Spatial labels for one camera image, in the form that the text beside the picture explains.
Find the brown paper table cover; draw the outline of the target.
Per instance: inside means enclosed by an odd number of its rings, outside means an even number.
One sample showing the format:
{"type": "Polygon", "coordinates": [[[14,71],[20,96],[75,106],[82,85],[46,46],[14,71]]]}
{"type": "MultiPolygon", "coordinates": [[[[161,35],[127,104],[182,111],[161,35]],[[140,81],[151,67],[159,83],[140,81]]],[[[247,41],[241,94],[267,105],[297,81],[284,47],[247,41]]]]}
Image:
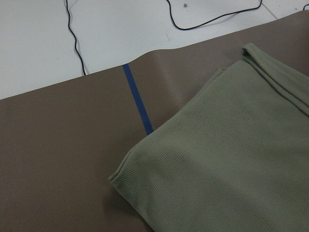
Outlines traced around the brown paper table cover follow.
{"type": "Polygon", "coordinates": [[[247,44],[309,77],[302,11],[1,100],[1,231],[155,232],[109,178],[247,44]]]}

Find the olive green long-sleeve shirt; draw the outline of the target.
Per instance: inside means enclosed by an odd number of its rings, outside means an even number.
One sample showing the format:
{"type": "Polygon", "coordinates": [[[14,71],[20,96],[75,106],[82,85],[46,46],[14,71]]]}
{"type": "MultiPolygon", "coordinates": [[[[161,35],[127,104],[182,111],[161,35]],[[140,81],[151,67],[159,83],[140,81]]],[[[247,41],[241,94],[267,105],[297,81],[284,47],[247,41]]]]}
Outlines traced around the olive green long-sleeve shirt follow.
{"type": "Polygon", "coordinates": [[[156,232],[308,231],[308,77],[245,45],[109,180],[156,232]]]}

